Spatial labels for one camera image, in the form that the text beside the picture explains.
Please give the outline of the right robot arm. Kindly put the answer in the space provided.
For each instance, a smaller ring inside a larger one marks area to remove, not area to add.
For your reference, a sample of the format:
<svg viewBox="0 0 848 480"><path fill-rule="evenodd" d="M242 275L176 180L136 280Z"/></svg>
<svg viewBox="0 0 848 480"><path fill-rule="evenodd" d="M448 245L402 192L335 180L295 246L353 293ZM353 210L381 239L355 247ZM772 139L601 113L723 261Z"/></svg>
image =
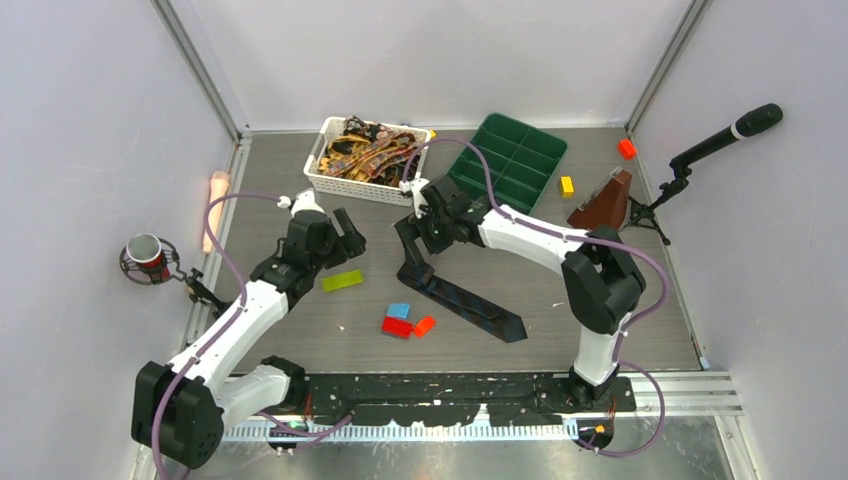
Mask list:
<svg viewBox="0 0 848 480"><path fill-rule="evenodd" d="M510 252L559 275L580 323L578 354L562 383L565 401L596 410L611 395L620 364L624 325L638 306L645 279L610 228L591 232L558 227L485 198L471 199L449 176L403 181L413 211L394 225L404 248L398 279L506 343L524 340L522 318L436 275L426 254L455 243Z"/></svg>

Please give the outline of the green divided tray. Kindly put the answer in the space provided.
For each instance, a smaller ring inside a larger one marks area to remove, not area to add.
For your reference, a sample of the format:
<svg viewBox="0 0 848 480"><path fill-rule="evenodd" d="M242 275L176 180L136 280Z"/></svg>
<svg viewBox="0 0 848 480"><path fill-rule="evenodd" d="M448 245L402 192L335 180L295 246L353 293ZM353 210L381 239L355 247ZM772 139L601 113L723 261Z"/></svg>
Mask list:
<svg viewBox="0 0 848 480"><path fill-rule="evenodd" d="M470 143L487 161L498 203L527 215L568 150L565 140L501 113L489 114Z"/></svg>

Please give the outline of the navy brown striped tie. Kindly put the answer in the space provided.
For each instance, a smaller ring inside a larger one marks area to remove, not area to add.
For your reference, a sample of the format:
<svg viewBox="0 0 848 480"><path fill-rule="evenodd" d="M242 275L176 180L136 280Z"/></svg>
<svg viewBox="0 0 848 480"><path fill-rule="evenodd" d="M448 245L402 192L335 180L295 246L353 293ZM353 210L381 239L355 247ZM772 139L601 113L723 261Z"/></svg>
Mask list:
<svg viewBox="0 0 848 480"><path fill-rule="evenodd" d="M397 279L505 343L528 338L522 317L435 274L434 268L404 262Z"/></svg>

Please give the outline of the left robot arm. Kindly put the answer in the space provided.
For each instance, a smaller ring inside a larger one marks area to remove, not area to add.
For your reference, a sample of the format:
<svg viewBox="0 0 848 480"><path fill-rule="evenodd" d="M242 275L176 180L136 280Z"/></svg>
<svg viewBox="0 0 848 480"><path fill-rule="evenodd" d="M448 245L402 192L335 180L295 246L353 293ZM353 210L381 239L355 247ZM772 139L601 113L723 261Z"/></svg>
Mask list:
<svg viewBox="0 0 848 480"><path fill-rule="evenodd" d="M276 407L298 412L308 396L305 370L279 356L231 379L253 345L311 291L320 272L364 254L366 239L343 208L294 213L272 256L251 273L233 304L195 343L166 364L150 361L135 379L130 435L165 457L198 469L224 434Z"/></svg>

